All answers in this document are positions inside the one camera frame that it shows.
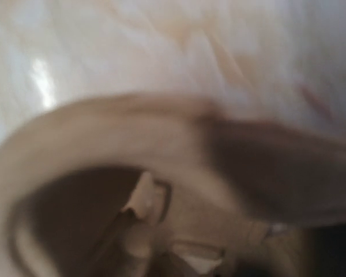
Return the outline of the brown pulp cup carrier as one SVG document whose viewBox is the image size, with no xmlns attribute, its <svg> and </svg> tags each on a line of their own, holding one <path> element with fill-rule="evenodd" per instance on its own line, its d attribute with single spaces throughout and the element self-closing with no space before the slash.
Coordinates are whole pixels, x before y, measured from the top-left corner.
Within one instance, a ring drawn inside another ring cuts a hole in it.
<svg viewBox="0 0 346 277">
<path fill-rule="evenodd" d="M 0 146 L 0 276 L 346 276 L 346 140 L 133 93 Z"/>
</svg>

